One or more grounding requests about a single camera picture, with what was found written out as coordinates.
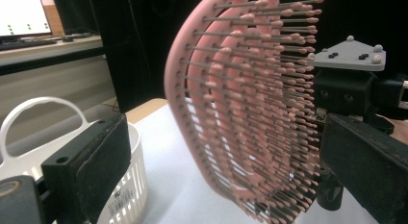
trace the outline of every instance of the hairbrush bristle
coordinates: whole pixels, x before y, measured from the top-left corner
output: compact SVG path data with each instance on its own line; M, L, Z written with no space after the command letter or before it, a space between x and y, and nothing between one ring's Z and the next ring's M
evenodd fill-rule
M312 80L323 0L203 0L176 37L166 98L207 183L245 213L293 223L316 196Z

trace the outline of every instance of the desk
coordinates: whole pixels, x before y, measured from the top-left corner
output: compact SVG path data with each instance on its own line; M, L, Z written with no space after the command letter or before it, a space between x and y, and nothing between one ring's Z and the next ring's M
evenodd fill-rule
M166 100L151 100L126 113L140 131L147 175L147 203L141 224L258 224L205 183ZM344 190L336 212L315 202L296 224L377 223Z
M104 54L100 36L0 52L0 75Z

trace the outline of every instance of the basket handle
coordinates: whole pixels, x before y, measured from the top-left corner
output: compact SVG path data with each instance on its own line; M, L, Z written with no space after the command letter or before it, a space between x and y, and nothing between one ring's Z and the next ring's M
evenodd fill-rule
M3 157L3 162L6 162L7 160L12 158L12 156L9 155L9 153L7 151L7 148L6 148L6 136L7 136L7 132L9 131L10 127L12 126L13 122L17 119L17 117L22 112L24 112L24 111L26 111L28 109L31 109L35 105L45 104L45 103L49 103L49 102L54 102L54 103L57 103L57 104L66 105L66 106L70 107L71 109L73 109L74 111L76 111L78 113L78 115L80 116L81 120L82 120L81 127L88 124L87 119L85 118L85 116L81 112L81 110L77 106L72 104L71 102L66 101L64 99L57 98L57 97L37 97L37 98L27 100L27 101L21 103L20 105L18 105L17 107L15 107L7 115L7 117L4 119L4 122L3 122L3 124L2 124L2 126L0 128L0 154Z

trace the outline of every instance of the white basket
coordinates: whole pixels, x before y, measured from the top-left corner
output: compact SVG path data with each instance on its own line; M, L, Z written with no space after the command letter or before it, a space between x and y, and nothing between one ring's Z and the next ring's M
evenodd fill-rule
M11 156L6 148L7 132L17 117L24 111L38 104L54 102L66 105L76 111L81 120L81 126L46 144L41 145L20 156ZM4 120L0 129L0 154L3 162L0 164L0 180L17 175L30 175L35 180L42 176L40 165L53 153L66 145L86 130L92 123L87 122L85 116L74 104L56 97L39 97L23 102L14 108ZM140 143L140 133L131 123L128 123L130 146L132 148L131 164L127 172L118 182L107 204L102 210L98 222L100 224L134 224L137 223L145 207L147 198L146 175Z

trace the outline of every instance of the black curtain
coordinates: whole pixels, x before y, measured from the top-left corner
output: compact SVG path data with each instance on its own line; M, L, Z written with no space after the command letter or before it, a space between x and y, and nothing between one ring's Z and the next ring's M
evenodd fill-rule
M99 31L90 0L54 0L66 35Z
M164 97L168 52L184 21L201 0L140 0L140 24L155 89Z

